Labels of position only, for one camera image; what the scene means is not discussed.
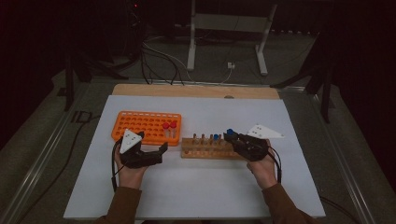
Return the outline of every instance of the brown sleeve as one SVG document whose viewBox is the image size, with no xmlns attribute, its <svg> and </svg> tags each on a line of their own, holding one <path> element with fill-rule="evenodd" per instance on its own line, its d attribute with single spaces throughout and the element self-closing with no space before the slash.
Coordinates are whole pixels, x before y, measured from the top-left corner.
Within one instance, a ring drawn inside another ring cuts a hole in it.
<svg viewBox="0 0 396 224">
<path fill-rule="evenodd" d="M 134 215 L 139 205 L 139 189 L 118 187 L 114 194 L 113 201 L 108 209 L 107 215 L 95 220 L 95 224 L 124 224 L 134 223 Z"/>
<path fill-rule="evenodd" d="M 275 224 L 319 223 L 294 205 L 282 185 L 276 184 L 271 188 L 264 189 L 262 194 Z"/>
</svg>

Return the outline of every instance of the table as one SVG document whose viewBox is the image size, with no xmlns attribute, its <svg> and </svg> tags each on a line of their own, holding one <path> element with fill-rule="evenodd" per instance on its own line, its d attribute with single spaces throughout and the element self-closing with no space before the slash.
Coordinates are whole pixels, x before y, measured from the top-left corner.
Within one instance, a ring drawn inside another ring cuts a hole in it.
<svg viewBox="0 0 396 224">
<path fill-rule="evenodd" d="M 207 30 L 228 30 L 228 31 L 243 31 L 262 33 L 262 42 L 256 45 L 257 62 L 259 63 L 260 74 L 262 76 L 268 75 L 267 66 L 265 65 L 262 51 L 265 42 L 268 38 L 271 24 L 275 15 L 277 4 L 272 4 L 268 15 L 263 17 L 247 17 L 247 16 L 232 16 L 232 15 L 214 15 L 196 13 L 195 0 L 191 0 L 191 32 L 190 32 L 190 48 L 189 58 L 187 60 L 187 69 L 194 70 L 195 64 L 195 29 Z"/>
<path fill-rule="evenodd" d="M 271 144 L 282 160 L 284 188 L 301 210 L 313 217 L 325 216 L 289 114 L 276 90 L 122 84 L 107 99 L 65 218 L 97 218 L 106 214 L 113 197 L 110 163 L 114 140 L 110 134 L 121 110 L 180 113 L 182 136 L 220 133 L 228 128 L 242 133 L 256 122 L 283 133 L 285 138 L 271 139 Z M 169 147 L 163 154 L 163 163 L 148 168 L 141 189 L 136 219 L 270 216 L 244 161 L 181 159 L 180 147 Z"/>
</svg>

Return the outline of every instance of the person's right hand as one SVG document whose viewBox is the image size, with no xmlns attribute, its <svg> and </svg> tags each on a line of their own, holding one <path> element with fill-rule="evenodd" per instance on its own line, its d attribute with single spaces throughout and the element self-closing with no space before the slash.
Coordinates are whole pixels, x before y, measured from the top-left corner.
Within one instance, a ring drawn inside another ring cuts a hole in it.
<svg viewBox="0 0 396 224">
<path fill-rule="evenodd" d="M 117 146 L 116 155 L 114 159 L 117 164 L 117 167 L 120 170 L 119 171 L 120 187 L 126 187 L 130 189 L 140 189 L 143 180 L 143 175 L 148 169 L 148 167 L 146 166 L 137 169 L 131 169 L 126 166 L 122 167 L 122 163 L 120 159 L 120 145 Z"/>
<path fill-rule="evenodd" d="M 274 151 L 268 148 L 268 153 L 274 155 Z M 264 157 L 261 161 L 248 161 L 247 168 L 256 177 L 260 188 L 268 189 L 277 184 L 275 176 L 275 162 L 270 156 Z"/>
</svg>

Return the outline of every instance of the metal frame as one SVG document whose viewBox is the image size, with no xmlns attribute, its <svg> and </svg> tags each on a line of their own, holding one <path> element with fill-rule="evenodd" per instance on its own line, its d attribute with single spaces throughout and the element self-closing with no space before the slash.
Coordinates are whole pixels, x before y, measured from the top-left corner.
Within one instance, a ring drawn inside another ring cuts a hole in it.
<svg viewBox="0 0 396 224">
<path fill-rule="evenodd" d="M 68 111 L 62 114 L 62 117 L 54 128 L 46 145 L 43 147 L 40 154 L 35 159 L 35 162 L 30 167 L 29 171 L 27 172 L 25 178 L 22 180 L 20 186 L 18 187 L 16 193 L 14 194 L 11 202 L 5 209 L 4 213 L 2 214 L 2 216 L 0 216 L 0 223 L 15 223 L 20 218 L 23 207 L 28 201 L 33 189 L 35 188 L 35 185 L 37 184 L 44 169 L 46 168 L 46 165 L 49 162 L 52 153 L 55 151 L 59 141 L 62 139 L 64 135 L 64 130 L 69 124 L 69 119 L 71 119 L 72 114 L 78 105 L 78 102 L 82 99 L 85 91 L 87 90 L 87 85 L 88 84 L 82 83 L 78 85 L 76 101 L 70 105 L 70 109 Z"/>
<path fill-rule="evenodd" d="M 187 60 L 187 70 L 193 71 L 195 66 L 195 29 L 210 30 L 229 30 L 244 32 L 262 32 L 262 42 L 255 46 L 257 61 L 262 76 L 268 75 L 267 66 L 263 56 L 265 42 L 271 30 L 272 21 L 276 12 L 277 5 L 272 5 L 268 17 L 242 17 L 242 16 L 226 16 L 201 14 L 195 11 L 195 0 L 191 0 L 191 35 L 189 58 Z"/>
</svg>

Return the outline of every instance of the wire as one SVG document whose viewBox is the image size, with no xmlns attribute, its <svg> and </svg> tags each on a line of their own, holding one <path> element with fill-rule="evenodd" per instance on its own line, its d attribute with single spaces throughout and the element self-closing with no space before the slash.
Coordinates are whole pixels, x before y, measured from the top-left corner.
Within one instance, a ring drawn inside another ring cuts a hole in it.
<svg viewBox="0 0 396 224">
<path fill-rule="evenodd" d="M 146 78 L 145 66 L 144 66 L 143 60 L 144 60 L 144 55 L 143 55 L 143 50 L 142 50 L 142 51 L 140 51 L 140 68 L 142 70 L 143 78 L 145 79 L 146 83 L 150 85 L 150 84 L 152 84 L 152 80 L 151 80 L 151 82 L 149 82 L 148 79 Z"/>
<path fill-rule="evenodd" d="M 282 161 L 280 160 L 280 157 L 279 157 L 279 154 L 277 153 L 277 151 L 273 147 L 270 147 L 270 146 L 268 146 L 268 147 L 271 148 L 275 152 L 275 154 L 277 155 L 277 159 L 279 160 L 279 161 L 277 161 L 275 159 L 274 155 L 272 155 L 271 153 L 268 153 L 268 156 L 270 156 L 276 164 L 277 182 L 281 183 L 282 182 Z"/>
<path fill-rule="evenodd" d="M 273 69 L 275 69 L 275 68 L 278 68 L 278 67 L 280 67 L 280 66 L 283 66 L 283 65 L 285 65 L 285 64 L 287 64 L 287 63 L 291 63 L 291 62 L 293 62 L 294 60 L 300 58 L 300 57 L 303 55 L 303 53 L 305 53 L 305 52 L 314 44 L 314 42 L 315 42 L 315 40 L 311 41 L 311 42 L 306 46 L 306 48 L 305 48 L 303 51 L 301 51 L 301 52 L 300 52 L 297 56 L 295 56 L 294 58 L 292 58 L 292 59 L 290 59 L 290 60 L 287 60 L 287 61 L 285 61 L 285 62 L 283 62 L 283 63 L 280 63 L 280 64 L 278 64 L 278 65 L 275 65 L 275 66 L 273 66 L 273 67 L 271 67 L 271 68 L 268 68 L 268 71 L 273 70 Z"/>
<path fill-rule="evenodd" d="M 61 177 L 62 173 L 64 172 L 64 169 L 67 167 L 67 165 L 69 164 L 69 162 L 70 162 L 70 160 L 71 160 L 71 158 L 72 158 L 72 154 L 73 154 L 73 151 L 74 151 L 74 148 L 75 148 L 77 139 L 78 139 L 79 132 L 80 132 L 81 129 L 84 127 L 84 125 L 86 125 L 87 123 L 91 122 L 93 119 L 99 119 L 99 118 L 100 118 L 100 116 L 93 117 L 93 118 L 87 120 L 86 122 L 82 123 L 82 124 L 79 126 L 79 128 L 78 128 L 78 130 L 77 130 L 77 133 L 76 133 L 76 135 L 75 135 L 75 137 L 74 137 L 74 139 L 73 139 L 72 146 L 70 147 L 69 155 L 68 155 L 67 160 L 66 160 L 64 166 L 62 167 L 61 171 L 59 172 L 59 174 L 57 174 L 57 175 L 55 176 L 55 178 L 54 178 L 54 179 L 52 180 L 52 182 L 47 186 L 47 188 L 44 189 L 44 191 L 40 194 L 40 196 L 38 196 L 38 198 L 30 205 L 30 207 L 29 207 L 29 208 L 26 210 L 26 212 L 20 217 L 20 219 L 18 219 L 18 221 L 16 222 L 17 224 L 20 224 L 20 223 L 26 218 L 26 216 L 29 214 L 29 212 L 36 206 L 36 204 L 43 198 L 43 196 L 50 190 L 50 188 L 52 188 L 52 186 L 56 183 L 56 181 L 59 179 L 59 177 Z"/>
<path fill-rule="evenodd" d="M 144 52 L 144 51 L 143 51 L 143 54 L 142 54 L 142 61 L 143 61 L 143 65 L 145 65 L 145 66 L 148 68 L 148 70 L 149 70 L 148 76 L 149 76 L 149 78 L 151 79 L 151 81 L 150 81 L 149 84 L 152 84 L 152 81 L 153 81 L 153 79 L 152 79 L 152 77 L 151 77 L 151 73 L 152 73 L 153 75 L 155 75 L 156 77 L 158 77 L 159 79 L 161 79 L 161 80 L 163 80 L 163 81 L 165 81 L 165 82 L 167 82 L 167 83 L 169 83 L 169 84 L 172 84 L 171 82 L 167 81 L 165 78 L 161 77 L 161 76 L 158 75 L 154 70 L 151 69 L 151 67 L 150 67 L 149 64 L 147 63 L 147 60 L 146 60 L 146 56 L 145 56 L 145 52 Z"/>
<path fill-rule="evenodd" d="M 125 164 L 123 164 L 122 166 L 121 166 L 121 168 L 114 174 L 114 175 L 117 175 L 124 167 L 125 167 Z"/>
<path fill-rule="evenodd" d="M 153 52 L 155 52 L 155 53 L 157 53 L 157 54 L 160 54 L 160 55 L 155 55 L 155 54 L 151 54 L 151 53 L 145 52 L 147 55 L 165 59 L 165 60 L 167 60 L 169 63 L 171 63 L 171 64 L 174 66 L 174 68 L 175 68 L 175 74 L 174 74 L 174 76 L 172 77 L 172 80 L 171 80 L 171 82 L 170 82 L 171 85 L 173 85 L 173 82 L 175 81 L 175 79 L 176 79 L 177 76 L 179 76 L 179 79 L 180 79 L 181 84 L 184 85 L 183 80 L 181 79 L 180 70 L 178 69 L 177 65 L 176 65 L 167 55 L 163 55 L 162 53 L 159 53 L 159 52 L 154 51 L 154 50 L 152 50 L 152 49 L 147 49 L 147 48 L 145 48 L 145 47 L 143 47 L 143 49 L 145 49 L 145 50 L 150 50 L 150 51 L 153 51 Z"/>
<path fill-rule="evenodd" d="M 184 67 L 184 69 L 186 70 L 186 74 L 187 74 L 187 77 L 189 78 L 189 80 L 190 80 L 191 82 L 193 82 L 193 83 L 196 83 L 196 81 L 192 80 L 192 78 L 190 77 L 189 70 L 187 69 L 187 66 L 186 66 L 181 60 L 179 60 L 178 58 L 176 58 L 176 57 L 174 57 L 174 56 L 172 56 L 172 55 L 169 55 L 169 54 L 160 52 L 160 51 L 158 51 L 158 50 L 156 50 L 156 49 L 153 49 L 153 48 L 151 48 L 149 45 L 147 45 L 145 42 L 143 42 L 143 45 L 146 46 L 148 49 L 151 49 L 152 51 L 155 51 L 155 52 L 157 52 L 157 53 L 161 53 L 161 54 L 163 54 L 163 55 L 166 55 L 166 56 L 168 56 L 168 57 L 170 57 L 170 58 L 173 58 L 173 59 L 175 59 L 176 61 L 178 61 L 178 62 Z"/>
<path fill-rule="evenodd" d="M 224 82 L 228 81 L 228 79 L 230 79 L 230 77 L 231 77 L 231 73 L 232 72 L 233 72 L 233 68 L 230 68 L 230 73 L 228 74 L 227 78 L 224 81 L 218 83 L 217 86 L 219 86 L 219 85 L 223 84 Z"/>
<path fill-rule="evenodd" d="M 323 196 L 319 196 L 320 200 L 323 201 L 324 203 L 338 209 L 340 212 L 344 213 L 344 215 L 346 215 L 347 217 L 349 217 L 350 219 L 352 219 L 353 222 L 357 223 L 357 224 L 361 224 L 355 217 L 353 217 L 352 214 L 350 214 L 344 207 L 342 207 L 341 205 L 339 205 L 338 203 L 335 203 Z"/>
<path fill-rule="evenodd" d="M 117 189 L 116 174 L 124 167 L 124 165 L 123 165 L 123 166 L 116 172 L 116 168 L 115 168 L 115 164 L 114 164 L 114 161 L 115 161 L 115 159 L 116 159 L 116 149 L 117 149 L 117 146 L 118 146 L 119 144 L 122 143 L 122 138 L 123 138 L 123 137 L 121 137 L 121 138 L 114 144 L 113 151 L 111 152 L 111 184 L 113 185 L 113 190 L 114 190 L 114 192 L 116 192 L 116 189 Z"/>
</svg>

